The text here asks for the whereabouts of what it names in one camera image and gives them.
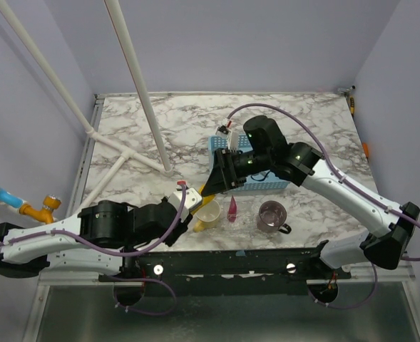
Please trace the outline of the blue plastic basket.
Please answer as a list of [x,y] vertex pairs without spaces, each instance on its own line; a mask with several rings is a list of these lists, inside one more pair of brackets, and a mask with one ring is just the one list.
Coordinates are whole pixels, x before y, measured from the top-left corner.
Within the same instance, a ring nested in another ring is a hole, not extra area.
[[[226,148],[226,139],[217,135],[212,135],[208,138],[208,159],[209,167],[211,170],[214,164],[214,151],[218,148]],[[288,186],[289,182],[280,180],[272,173],[262,171],[256,175],[249,176],[247,182],[237,189],[227,191],[227,193],[251,193],[263,191],[283,191]]]

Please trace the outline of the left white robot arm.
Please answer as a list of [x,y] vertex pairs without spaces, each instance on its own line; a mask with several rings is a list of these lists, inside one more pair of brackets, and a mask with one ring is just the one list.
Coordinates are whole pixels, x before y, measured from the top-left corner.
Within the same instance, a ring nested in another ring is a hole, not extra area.
[[173,246],[201,202],[199,195],[176,192],[142,207],[103,200],[34,228],[4,222],[0,224],[0,275],[25,279],[43,270],[68,269],[132,281],[140,271],[134,258],[160,244]]

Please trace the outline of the purple mug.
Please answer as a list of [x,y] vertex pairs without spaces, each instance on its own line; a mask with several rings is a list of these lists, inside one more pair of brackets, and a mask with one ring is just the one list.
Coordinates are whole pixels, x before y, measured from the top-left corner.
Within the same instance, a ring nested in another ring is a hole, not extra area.
[[265,234],[290,234],[292,228],[286,223],[287,211],[276,201],[266,201],[260,205],[256,217],[256,227]]

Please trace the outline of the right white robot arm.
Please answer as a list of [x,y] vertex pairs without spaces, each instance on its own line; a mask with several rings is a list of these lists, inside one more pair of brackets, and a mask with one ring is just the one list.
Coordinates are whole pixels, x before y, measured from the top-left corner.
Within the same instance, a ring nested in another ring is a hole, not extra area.
[[202,190],[204,197],[242,187],[250,175],[270,171],[327,198],[366,228],[359,235],[320,243],[319,256],[309,262],[314,277],[326,279],[335,269],[366,261],[388,270],[398,267],[414,232],[409,220],[420,213],[415,204],[392,202],[358,182],[351,189],[343,174],[330,169],[321,152],[305,142],[288,143],[277,123],[265,115],[249,119],[243,130],[251,151],[217,149]]

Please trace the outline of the yellow mug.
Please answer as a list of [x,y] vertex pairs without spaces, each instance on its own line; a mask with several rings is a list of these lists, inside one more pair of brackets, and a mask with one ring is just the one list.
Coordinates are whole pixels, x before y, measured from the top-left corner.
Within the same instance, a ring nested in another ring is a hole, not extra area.
[[208,202],[195,213],[196,223],[193,227],[194,232],[202,232],[217,225],[220,218],[221,207],[215,200]]

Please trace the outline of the yellow toothpaste tube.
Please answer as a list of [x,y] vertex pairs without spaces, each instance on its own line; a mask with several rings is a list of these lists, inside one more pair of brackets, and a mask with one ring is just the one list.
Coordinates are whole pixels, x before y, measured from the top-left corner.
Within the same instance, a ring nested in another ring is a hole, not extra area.
[[209,195],[209,196],[203,197],[202,202],[193,211],[191,211],[190,213],[191,214],[197,213],[200,209],[202,209],[204,206],[206,206],[207,204],[209,204],[214,199],[215,199],[215,195]]

